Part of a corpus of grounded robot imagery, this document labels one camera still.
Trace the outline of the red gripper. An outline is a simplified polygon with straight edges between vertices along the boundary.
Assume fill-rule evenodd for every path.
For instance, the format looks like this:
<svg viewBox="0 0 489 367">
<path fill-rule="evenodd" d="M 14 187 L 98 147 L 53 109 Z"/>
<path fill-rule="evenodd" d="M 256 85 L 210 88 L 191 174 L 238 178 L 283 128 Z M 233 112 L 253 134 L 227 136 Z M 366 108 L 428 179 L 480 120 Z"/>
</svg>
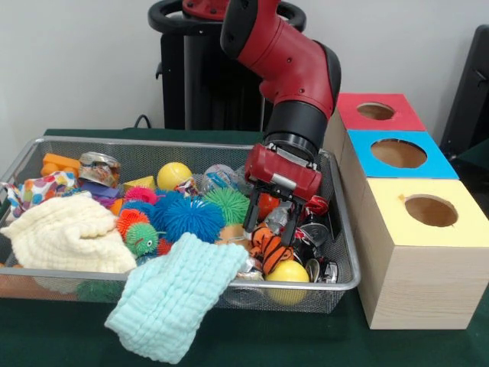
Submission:
<svg viewBox="0 0 489 367">
<path fill-rule="evenodd" d="M 254 231 L 260 212 L 261 191 L 267 191 L 276 197 L 290 200 L 292 204 L 281 236 L 281 243 L 285 247 L 293 242 L 300 218 L 300 202 L 309 201 L 317 193 L 322 181 L 322 173 L 317 170 L 315 164 L 308 165 L 306 161 L 299 163 L 299 159 L 290 160 L 290 157 L 291 154 L 279 148 L 272 150 L 262 144 L 256 144 L 244 166 L 246 181 L 254 185 L 244 218 L 244 231 Z"/>
</svg>

